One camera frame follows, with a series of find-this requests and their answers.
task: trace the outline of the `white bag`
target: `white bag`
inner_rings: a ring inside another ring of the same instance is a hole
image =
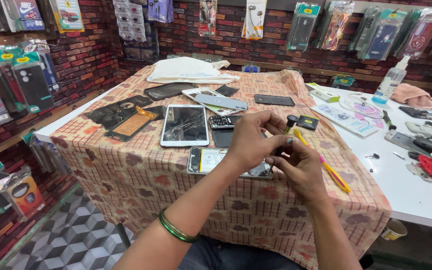
[[[148,82],[153,83],[195,83],[195,84],[228,84],[239,80],[238,76],[221,74],[220,68],[229,66],[226,60],[207,63],[190,57],[178,57],[161,60],[155,63]]]

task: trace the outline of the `wall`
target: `wall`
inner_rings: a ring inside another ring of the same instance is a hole
[[[424,3],[421,0],[384,0],[378,2],[432,6],[432,1]],[[202,38],[197,33],[199,24],[198,3],[175,1],[174,12],[175,20],[173,23],[157,23],[161,57],[178,52],[208,53],[223,55],[228,58],[292,65],[296,68],[308,67],[380,77],[383,77],[399,61],[395,57],[389,57],[387,61],[379,62],[375,60],[361,61],[357,59],[356,53],[346,51],[347,45],[361,21],[362,13],[355,13],[350,18],[338,50],[326,51],[309,48],[305,52],[287,52],[284,44],[291,27],[293,12],[266,10],[263,38],[257,41],[241,38],[246,15],[244,7],[218,5],[216,36],[213,38]],[[316,25],[319,25],[321,18],[320,15]],[[406,69],[406,79],[432,82],[432,58],[427,56],[427,52],[431,48],[432,40],[426,53],[420,59],[410,62]],[[327,76],[303,74],[303,78],[307,82],[317,82],[321,85],[329,83]],[[374,93],[378,85],[377,82],[357,80],[353,84],[352,90]]]
[[[61,91],[54,95],[56,107],[38,114],[12,114],[14,120],[0,126],[0,143],[60,110],[71,107],[88,94],[101,89],[108,90],[127,78],[129,71],[120,69],[119,66],[118,58],[122,59],[123,54],[111,0],[79,0],[79,4],[85,31],[62,36],[82,42],[51,47],[51,56],[62,86]],[[60,44],[64,43],[68,41],[60,39]],[[43,210],[26,222],[18,222],[18,216],[12,209],[0,215],[1,259],[77,180],[73,176],[43,173],[23,142],[1,152],[0,161],[9,173],[20,170],[25,164],[29,165],[47,203]]]

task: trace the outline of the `bangle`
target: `bangle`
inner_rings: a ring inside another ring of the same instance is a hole
[[[183,232],[181,232],[180,230],[178,230],[173,224],[171,224],[171,222],[166,218],[166,216],[164,215],[164,211],[166,209],[163,209],[159,212],[158,218],[159,218],[159,222],[161,222],[161,224],[163,225],[163,227],[170,232],[174,237],[176,237],[177,239],[187,242],[187,243],[195,243],[198,240],[198,237],[196,236],[189,236],[187,234],[184,234]]]

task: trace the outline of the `towel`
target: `towel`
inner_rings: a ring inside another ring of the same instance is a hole
[[[429,93],[407,83],[398,85],[391,99],[399,103],[407,103],[414,108],[432,109],[432,97]]]

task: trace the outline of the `yellow toothbrush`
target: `yellow toothbrush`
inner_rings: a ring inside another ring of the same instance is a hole
[[[301,132],[295,128],[293,129],[293,133],[294,136],[296,136],[298,139],[301,140],[301,142],[303,142],[304,145],[312,148],[308,142],[306,142],[306,140],[303,138],[303,135],[301,134]],[[333,178],[333,181],[345,192],[350,193],[351,192],[351,188],[350,186],[348,186],[348,184],[343,180],[343,178],[339,175],[339,173],[337,173],[331,166],[329,166],[329,164],[326,162],[326,159],[319,154],[319,158],[320,161],[322,163],[322,165],[326,168],[326,170],[329,172],[329,175],[331,175],[331,178]]]

